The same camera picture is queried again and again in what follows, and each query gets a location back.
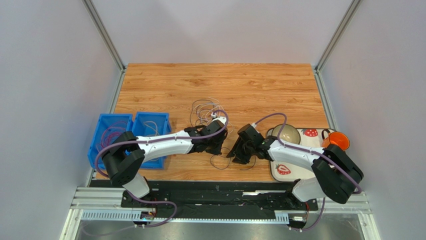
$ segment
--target mug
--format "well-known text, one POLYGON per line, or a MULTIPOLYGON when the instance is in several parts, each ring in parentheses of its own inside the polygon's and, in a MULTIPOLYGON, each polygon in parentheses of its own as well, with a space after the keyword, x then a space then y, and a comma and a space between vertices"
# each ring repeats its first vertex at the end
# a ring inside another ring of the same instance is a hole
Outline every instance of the mug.
POLYGON ((334 131, 330 133, 330 130, 324 129, 321 132, 322 137, 322 147, 326 148, 330 144, 334 144, 339 146, 343 151, 347 150, 349 146, 351 145, 351 142, 349 141, 349 138, 339 131, 334 131))

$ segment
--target white backdrop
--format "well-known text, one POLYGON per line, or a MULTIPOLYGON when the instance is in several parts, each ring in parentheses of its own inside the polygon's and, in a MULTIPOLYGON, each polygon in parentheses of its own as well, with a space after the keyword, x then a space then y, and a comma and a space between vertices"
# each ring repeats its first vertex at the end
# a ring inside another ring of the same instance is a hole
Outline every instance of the white backdrop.
POLYGON ((93 0, 125 64, 318 63, 351 0, 93 0))
POLYGON ((0 239, 58 239, 119 71, 82 1, 0 3, 0 239))
POLYGON ((425 239, 426 1, 364 0, 322 71, 382 239, 425 239))

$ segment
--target strawberry print tray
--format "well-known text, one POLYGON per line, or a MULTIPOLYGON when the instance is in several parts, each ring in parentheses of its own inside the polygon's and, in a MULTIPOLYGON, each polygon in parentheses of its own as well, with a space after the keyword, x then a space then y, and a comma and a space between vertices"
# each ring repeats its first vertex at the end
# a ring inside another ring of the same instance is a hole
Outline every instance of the strawberry print tray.
MULTIPOLYGON (((321 147, 321 144, 323 143, 321 132, 323 130, 323 128, 297 128, 297 131, 300 134, 300 145, 306 147, 321 147)), ((296 179, 310 179, 315 177, 312 171, 290 163, 278 161, 270 162, 270 174, 278 182, 293 182, 296 179)))

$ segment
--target blue storage box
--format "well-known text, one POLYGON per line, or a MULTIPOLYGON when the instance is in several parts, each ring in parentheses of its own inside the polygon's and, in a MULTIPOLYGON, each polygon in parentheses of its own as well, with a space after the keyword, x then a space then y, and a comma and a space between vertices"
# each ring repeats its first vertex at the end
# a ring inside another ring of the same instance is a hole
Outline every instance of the blue storage box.
MULTIPOLYGON (((169 123, 169 114, 166 112, 137 112, 131 131, 135 136, 143 137, 167 135, 172 131, 169 123)), ((140 168, 164 169, 166 157, 167 156, 162 156, 147 161, 142 164, 140 168)))
MULTIPOLYGON (((92 168, 95 168, 95 158, 103 148, 112 144, 122 133, 132 129, 132 118, 132 114, 99 115, 90 148, 87 152, 87 157, 92 168)), ((99 159, 99 168, 105 169, 101 159, 99 159)))

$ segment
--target robotic hand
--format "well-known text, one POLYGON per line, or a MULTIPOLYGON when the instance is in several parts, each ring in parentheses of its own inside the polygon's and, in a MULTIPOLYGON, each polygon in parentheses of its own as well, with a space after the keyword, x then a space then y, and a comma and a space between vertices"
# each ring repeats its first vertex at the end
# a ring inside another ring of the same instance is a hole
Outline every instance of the robotic hand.
POLYGON ((355 193, 361 192, 358 184, 364 177, 363 172, 337 145, 331 144, 327 148, 306 147, 282 141, 276 136, 264 138, 253 125, 247 124, 238 131, 238 140, 226 157, 234 157, 234 163, 247 164, 252 156, 256 156, 313 171, 315 177, 297 179, 292 188, 287 190, 293 204, 326 196, 345 204, 355 188, 358 188, 355 193))
POLYGON ((134 136, 131 131, 124 132, 112 145, 104 148, 102 156, 107 175, 115 187, 123 186, 137 198, 150 193, 150 187, 144 177, 138 174, 141 164, 146 161, 173 154, 191 154, 207 152, 221 154, 222 143, 228 135, 228 116, 219 116, 207 125, 188 127, 176 133, 161 136, 134 136))

